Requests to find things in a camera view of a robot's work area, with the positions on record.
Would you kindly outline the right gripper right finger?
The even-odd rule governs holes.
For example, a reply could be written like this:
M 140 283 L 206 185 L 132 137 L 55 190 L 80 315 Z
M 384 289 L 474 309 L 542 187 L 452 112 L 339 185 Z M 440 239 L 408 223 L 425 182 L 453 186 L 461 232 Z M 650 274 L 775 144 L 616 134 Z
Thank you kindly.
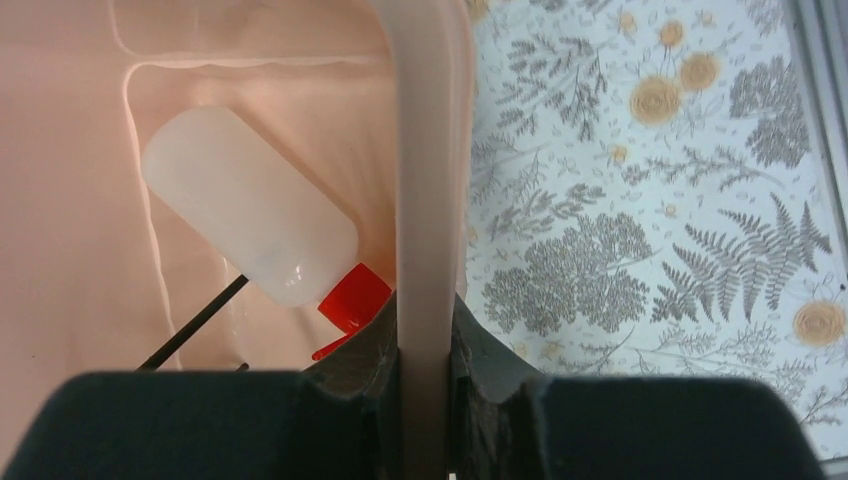
M 453 313 L 460 479 L 820 479 L 789 408 L 740 378 L 552 376 Z

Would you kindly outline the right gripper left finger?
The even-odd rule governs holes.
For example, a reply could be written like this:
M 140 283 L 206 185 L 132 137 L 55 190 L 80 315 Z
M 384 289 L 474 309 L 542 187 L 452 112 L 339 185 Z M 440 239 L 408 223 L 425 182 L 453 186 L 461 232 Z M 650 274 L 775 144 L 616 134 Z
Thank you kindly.
M 93 372 L 45 402 L 7 479 L 385 479 L 399 470 L 394 301 L 302 371 Z

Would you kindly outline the red-capped white wash bottle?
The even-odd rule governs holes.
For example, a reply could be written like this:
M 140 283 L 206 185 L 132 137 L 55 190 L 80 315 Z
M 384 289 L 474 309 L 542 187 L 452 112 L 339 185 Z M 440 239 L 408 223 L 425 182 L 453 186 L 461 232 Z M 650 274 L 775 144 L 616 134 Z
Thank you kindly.
M 368 325 L 391 295 L 359 261 L 354 222 L 236 113 L 186 110 L 141 155 L 147 187 L 275 303 L 314 303 L 340 339 Z

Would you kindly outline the black metal ring tripod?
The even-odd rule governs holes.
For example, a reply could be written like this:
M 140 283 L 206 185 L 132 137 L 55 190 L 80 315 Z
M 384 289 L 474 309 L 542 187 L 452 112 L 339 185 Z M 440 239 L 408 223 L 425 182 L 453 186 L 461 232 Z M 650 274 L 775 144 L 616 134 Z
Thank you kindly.
M 236 277 L 225 289 L 216 295 L 190 321 L 172 335 L 161 347 L 150 355 L 137 371 L 155 371 L 165 364 L 179 349 L 205 326 L 223 307 L 225 307 L 247 284 L 244 275 Z

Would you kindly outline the pink plastic bin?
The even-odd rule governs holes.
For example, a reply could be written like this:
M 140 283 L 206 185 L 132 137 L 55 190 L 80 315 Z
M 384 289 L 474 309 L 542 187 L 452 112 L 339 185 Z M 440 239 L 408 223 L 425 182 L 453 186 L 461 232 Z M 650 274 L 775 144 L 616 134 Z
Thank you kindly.
M 6 479 L 444 479 L 463 1 L 5 1 Z

